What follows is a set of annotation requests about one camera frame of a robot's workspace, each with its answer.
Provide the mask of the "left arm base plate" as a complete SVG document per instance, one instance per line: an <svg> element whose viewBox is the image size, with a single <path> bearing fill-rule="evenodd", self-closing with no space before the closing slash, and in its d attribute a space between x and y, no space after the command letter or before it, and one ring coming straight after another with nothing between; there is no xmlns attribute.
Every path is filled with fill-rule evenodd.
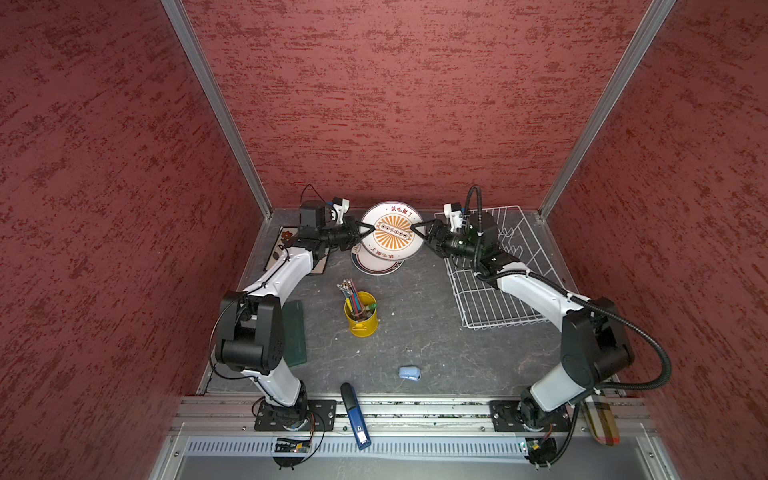
<svg viewBox="0 0 768 480"><path fill-rule="evenodd" d="M258 432L329 432L334 428L336 400L301 400L293 407L259 405L254 430Z"/></svg>

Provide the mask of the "white round plate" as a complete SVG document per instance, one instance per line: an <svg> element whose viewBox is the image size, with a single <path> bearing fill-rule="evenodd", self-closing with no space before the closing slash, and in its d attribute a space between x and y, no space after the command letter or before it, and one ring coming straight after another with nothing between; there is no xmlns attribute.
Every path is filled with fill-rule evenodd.
<svg viewBox="0 0 768 480"><path fill-rule="evenodd" d="M362 244L357 244L351 249L353 265L361 272L371 276L385 276L396 272L403 261L383 260L369 253Z"/></svg>
<svg viewBox="0 0 768 480"><path fill-rule="evenodd" d="M420 213L399 201L381 202L371 207L361 222L373 227L362 239L368 254L386 261L410 258L423 246L424 240L411 227L423 221Z"/></svg>

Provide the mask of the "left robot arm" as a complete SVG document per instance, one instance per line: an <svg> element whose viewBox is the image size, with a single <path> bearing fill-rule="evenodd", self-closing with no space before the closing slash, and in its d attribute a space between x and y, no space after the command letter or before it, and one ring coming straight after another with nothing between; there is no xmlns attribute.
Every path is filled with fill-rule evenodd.
<svg viewBox="0 0 768 480"><path fill-rule="evenodd" d="M282 307L329 251L349 250L373 233L375 227L357 220L349 208L350 202L338 197L302 203L297 233L255 283L225 295L211 335L215 358L211 364L235 372L229 381L254 383L278 424L289 431L303 428L310 413L306 387L284 359Z"/></svg>

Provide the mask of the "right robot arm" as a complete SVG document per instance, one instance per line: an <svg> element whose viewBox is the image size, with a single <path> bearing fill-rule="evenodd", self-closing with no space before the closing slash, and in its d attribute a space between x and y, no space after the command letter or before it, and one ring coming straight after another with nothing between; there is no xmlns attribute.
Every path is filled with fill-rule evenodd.
<svg viewBox="0 0 768 480"><path fill-rule="evenodd" d="M434 219L410 230L438 256L467 260L476 281L521 300L560 332L559 363L523 391L518 406L518 421L541 430L561 407L576 405L630 366L633 349L624 325L610 317L617 312L612 301L577 295L528 268L501 245L490 215L476 212L469 220L457 228L453 220Z"/></svg>

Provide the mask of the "square floral plate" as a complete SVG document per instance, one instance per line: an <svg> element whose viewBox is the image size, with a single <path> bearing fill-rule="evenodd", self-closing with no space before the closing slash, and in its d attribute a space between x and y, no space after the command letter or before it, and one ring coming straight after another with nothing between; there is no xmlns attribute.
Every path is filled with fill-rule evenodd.
<svg viewBox="0 0 768 480"><path fill-rule="evenodd" d="M281 226L277 238L272 247L272 251L268 257L268 261L265 264L264 271L269 270L280 258L284 248L289 241L298 234L298 228L296 226ZM312 270L312 275L321 275L325 272L327 262L330 255L330 249L325 250L325 256L320 259Z"/></svg>

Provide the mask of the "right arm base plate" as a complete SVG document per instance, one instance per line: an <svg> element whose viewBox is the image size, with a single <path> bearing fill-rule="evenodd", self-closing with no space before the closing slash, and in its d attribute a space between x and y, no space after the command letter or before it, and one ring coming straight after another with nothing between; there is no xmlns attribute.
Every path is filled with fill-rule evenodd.
<svg viewBox="0 0 768 480"><path fill-rule="evenodd" d="M488 406L497 433L559 433L571 427L571 414L566 406L550 412L539 409L532 400L492 400Z"/></svg>

